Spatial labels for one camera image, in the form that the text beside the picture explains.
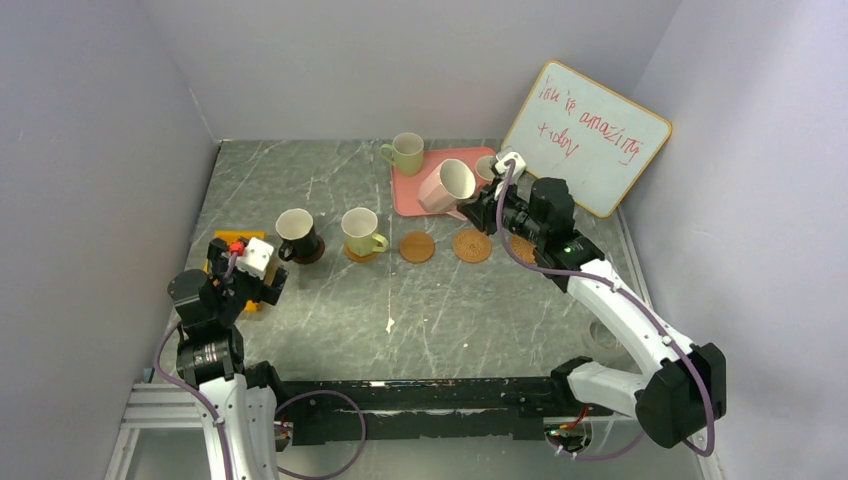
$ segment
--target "wall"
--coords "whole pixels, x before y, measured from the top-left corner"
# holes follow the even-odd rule
[[[501,138],[542,65],[624,93],[680,0],[143,0],[218,138]]]
[[[730,479],[845,475],[846,24],[686,0],[633,94],[674,134],[625,211],[658,310],[727,355]]]
[[[103,478],[217,148],[131,0],[0,15],[0,471]]]

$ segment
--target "whiteboard frame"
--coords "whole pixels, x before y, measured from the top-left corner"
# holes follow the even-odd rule
[[[657,152],[659,152],[660,149],[663,147],[663,145],[665,145],[665,142],[668,141],[668,137],[671,136],[671,130],[672,130],[671,122],[669,122],[665,118],[657,115],[656,113],[648,110],[647,108],[643,107],[642,105],[639,105],[638,103],[630,100],[629,98],[622,96],[618,92],[610,90],[609,88],[607,88],[604,85],[601,85],[600,83],[592,80],[591,78],[587,77],[586,75],[583,75],[582,73],[578,72],[577,70],[575,70],[575,69],[573,69],[573,68],[571,68],[567,65],[564,65],[557,60],[549,60],[548,62],[545,63],[544,66],[542,66],[542,70],[539,72],[539,76],[536,77],[536,81],[533,83],[533,87],[530,89],[530,92],[527,94],[527,98],[524,100],[524,104],[521,105],[521,110],[518,111],[518,115],[515,116],[515,120],[513,120],[512,126],[509,127],[509,131],[506,133],[506,136],[504,137],[503,142],[501,142],[501,150],[503,150],[504,148],[509,146],[509,137],[510,137],[510,135],[512,135],[512,131],[515,129],[515,126],[518,124],[518,120],[521,118],[521,115],[524,113],[524,108],[527,106],[528,103],[530,103],[530,99],[533,97],[533,94],[536,92],[536,87],[538,87],[539,82],[542,81],[542,77],[544,77],[544,75],[545,75],[545,70],[547,70],[548,67],[551,66],[551,65],[558,65],[558,66],[560,66],[560,67],[562,67],[566,70],[571,71],[571,73],[577,75],[578,77],[580,77],[580,78],[582,78],[582,79],[584,79],[584,80],[586,80],[590,83],[595,84],[596,86],[602,88],[603,90],[607,91],[608,93],[611,93],[612,95],[620,98],[621,100],[624,100],[625,102],[633,105],[634,107],[642,110],[643,112],[657,118],[658,120],[662,121],[663,123],[665,123],[668,126],[668,133],[666,134],[665,138],[663,138],[662,141],[659,143],[659,145],[657,145],[656,150],[654,150],[653,153],[651,153],[651,156],[648,158],[648,160],[645,162],[645,164],[642,165],[642,168],[639,169],[639,172],[637,172],[636,176],[633,177],[633,181],[630,182],[630,185],[627,186],[627,188],[624,190],[624,193],[621,194],[621,197],[619,197],[618,200],[615,201],[615,204],[613,205],[612,209],[610,209],[609,212],[606,212],[606,213],[596,212],[596,211],[592,210],[591,208],[587,207],[586,205],[583,205],[583,203],[581,203],[576,198],[574,199],[574,203],[576,203],[577,205],[580,205],[581,207],[583,207],[583,209],[585,209],[587,212],[591,213],[592,215],[599,217],[599,218],[607,218],[610,215],[612,215],[612,213],[618,208],[618,206],[621,204],[621,201],[624,199],[625,196],[627,196],[627,193],[630,191],[630,189],[633,188],[633,184],[636,183],[636,180],[638,180],[639,177],[642,176],[642,172],[645,171],[645,168],[648,167],[648,165],[651,163],[651,161],[657,155]],[[530,173],[531,175],[533,175],[536,178],[539,178],[539,175],[537,175],[530,168],[529,162],[527,164],[527,167],[528,167],[527,170],[525,170],[526,172]]]

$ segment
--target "marble tabletop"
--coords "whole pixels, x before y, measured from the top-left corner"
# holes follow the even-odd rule
[[[285,264],[289,278],[276,306],[240,317],[247,365],[268,360],[283,380],[548,375],[577,355],[628,367],[631,360],[623,349],[604,348],[604,338],[589,333],[597,327],[591,312],[550,280],[516,265],[495,237],[487,260],[464,263],[451,240],[470,222],[398,215],[390,166],[379,154],[382,143],[222,144],[186,268],[202,267],[216,230],[261,230],[279,245],[274,222],[289,208],[308,210],[326,243],[318,262]],[[426,148],[497,150],[499,144],[430,140]],[[531,182],[525,175],[519,192],[526,193]],[[359,206],[377,213],[378,231],[391,244],[361,264],[343,253],[340,227],[342,215]],[[637,276],[618,218],[596,218],[578,207],[576,220],[634,286]],[[436,242],[433,258],[423,264],[407,263],[397,250],[400,239],[416,230]],[[387,331],[390,319],[394,324]],[[175,342],[172,338],[165,351],[175,352]],[[163,365],[173,370],[174,355],[165,357]]]

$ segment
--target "mug handle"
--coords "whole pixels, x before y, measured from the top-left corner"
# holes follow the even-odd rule
[[[294,244],[291,243],[288,240],[283,240],[283,244],[280,245],[280,250],[277,252],[277,255],[284,262],[290,261],[291,259],[294,258],[294,255],[295,255],[294,254]]]
[[[385,148],[388,148],[388,149],[389,149],[389,156],[388,156],[388,157],[386,156],[386,154],[385,154],[385,153],[383,153],[383,149],[385,149]],[[385,160],[385,161],[389,162],[390,164],[394,165],[394,164],[395,164],[395,160],[392,158],[392,153],[394,152],[394,150],[395,150],[395,149],[394,149],[394,147],[392,147],[390,144],[388,144],[388,143],[384,143],[384,144],[380,145],[380,156],[381,156],[381,157],[383,157],[383,160]]]
[[[380,235],[379,233],[372,233],[371,238],[377,241],[379,245],[374,247],[375,252],[385,252],[389,249],[389,241],[386,240],[386,237]]]

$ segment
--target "pink tray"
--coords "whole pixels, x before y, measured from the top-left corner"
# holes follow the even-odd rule
[[[402,175],[395,167],[392,167],[392,199],[395,202],[395,211],[404,217],[418,217],[421,215],[439,215],[438,213],[430,213],[418,204],[418,189],[421,187],[421,182],[427,178],[440,163],[448,158],[456,158],[462,160],[468,165],[468,168],[474,172],[474,178],[477,179],[477,189],[488,184],[486,180],[477,175],[474,167],[480,157],[486,155],[494,155],[495,151],[489,147],[472,147],[472,148],[450,148],[447,150],[430,150],[424,152],[424,163],[421,165],[421,171],[412,177]],[[451,212],[449,215],[465,220],[466,218],[457,213]]]

